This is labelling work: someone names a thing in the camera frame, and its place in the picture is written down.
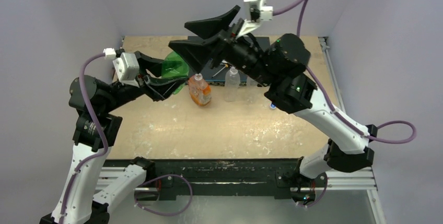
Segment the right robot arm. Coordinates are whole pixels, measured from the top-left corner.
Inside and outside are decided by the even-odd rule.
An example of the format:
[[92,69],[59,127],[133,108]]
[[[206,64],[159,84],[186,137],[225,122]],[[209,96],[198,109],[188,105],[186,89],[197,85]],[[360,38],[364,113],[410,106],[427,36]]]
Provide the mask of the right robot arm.
[[264,95],[278,109],[309,122],[328,136],[323,148],[300,160],[293,172],[298,185],[305,186],[331,169],[349,173],[371,166],[374,151],[369,142],[376,128],[344,114],[327,98],[320,83],[305,74],[311,54],[301,38],[286,33],[262,49],[251,33],[240,33],[243,20],[233,23],[239,9],[235,6],[223,15],[185,23],[199,39],[174,40],[169,47],[197,73],[206,65],[214,68],[226,61],[268,87]]

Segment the large clear plastic bottle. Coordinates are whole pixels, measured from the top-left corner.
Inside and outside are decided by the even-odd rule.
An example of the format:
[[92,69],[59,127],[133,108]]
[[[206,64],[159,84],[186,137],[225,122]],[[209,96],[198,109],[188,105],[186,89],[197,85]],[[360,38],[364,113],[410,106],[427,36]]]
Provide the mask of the large clear plastic bottle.
[[235,67],[231,67],[225,75],[224,99],[227,102],[233,102],[238,95],[240,86],[240,74]]

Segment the slim clear plastic bottle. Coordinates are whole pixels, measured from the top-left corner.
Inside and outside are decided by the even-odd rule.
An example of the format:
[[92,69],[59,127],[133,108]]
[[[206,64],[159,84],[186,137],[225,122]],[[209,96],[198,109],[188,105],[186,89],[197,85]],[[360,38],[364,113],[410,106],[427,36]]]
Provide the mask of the slim clear plastic bottle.
[[246,98],[249,103],[254,103],[256,100],[258,83],[251,77],[246,80]]

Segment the orange label plastic bottle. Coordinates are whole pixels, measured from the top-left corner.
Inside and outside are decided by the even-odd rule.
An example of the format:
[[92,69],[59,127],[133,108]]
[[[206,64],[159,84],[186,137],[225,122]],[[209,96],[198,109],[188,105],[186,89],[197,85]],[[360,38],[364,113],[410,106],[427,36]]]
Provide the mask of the orange label plastic bottle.
[[200,107],[211,102],[212,91],[209,84],[203,79],[202,74],[195,74],[188,80],[189,94],[192,100]]

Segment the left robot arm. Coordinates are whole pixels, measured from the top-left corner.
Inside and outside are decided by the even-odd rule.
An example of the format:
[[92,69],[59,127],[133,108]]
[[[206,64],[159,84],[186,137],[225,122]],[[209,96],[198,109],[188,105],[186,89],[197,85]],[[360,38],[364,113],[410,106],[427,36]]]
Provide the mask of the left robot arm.
[[165,100],[186,81],[185,76],[163,78],[163,60],[141,52],[107,48],[94,56],[94,60],[99,58],[113,62],[118,79],[108,84],[86,75],[83,64],[71,83],[69,105],[78,113],[71,166],[57,206],[40,219],[41,223],[108,223],[127,195],[137,195],[137,187],[160,190],[176,177],[172,173],[162,175],[153,161],[136,157],[121,176],[96,191],[122,123],[112,111],[144,95],[153,101]]

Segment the green plastic bottle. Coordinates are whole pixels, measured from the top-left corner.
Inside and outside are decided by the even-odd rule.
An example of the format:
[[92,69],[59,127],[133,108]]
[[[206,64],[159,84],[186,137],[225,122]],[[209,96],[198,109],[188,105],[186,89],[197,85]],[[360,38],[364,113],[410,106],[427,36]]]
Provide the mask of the green plastic bottle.
[[186,77],[185,83],[180,85],[174,92],[177,95],[181,89],[188,83],[190,68],[183,58],[176,52],[170,52],[162,63],[162,78],[178,78]]

